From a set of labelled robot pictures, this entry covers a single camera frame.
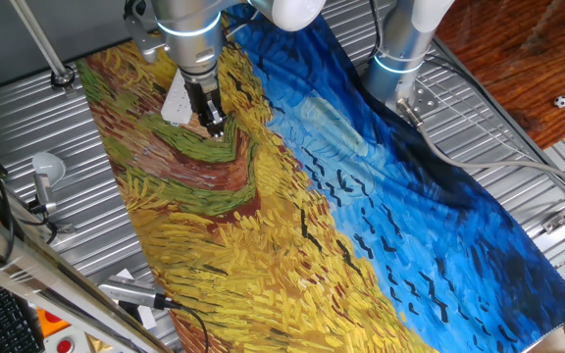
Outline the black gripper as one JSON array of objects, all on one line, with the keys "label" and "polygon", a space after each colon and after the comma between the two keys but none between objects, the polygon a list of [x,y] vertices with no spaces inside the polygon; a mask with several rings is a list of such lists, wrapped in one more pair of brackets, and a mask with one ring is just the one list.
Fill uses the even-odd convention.
[{"label": "black gripper", "polygon": [[198,120],[213,137],[224,135],[226,114],[221,108],[219,79],[216,73],[207,75],[182,74],[189,102]]}]

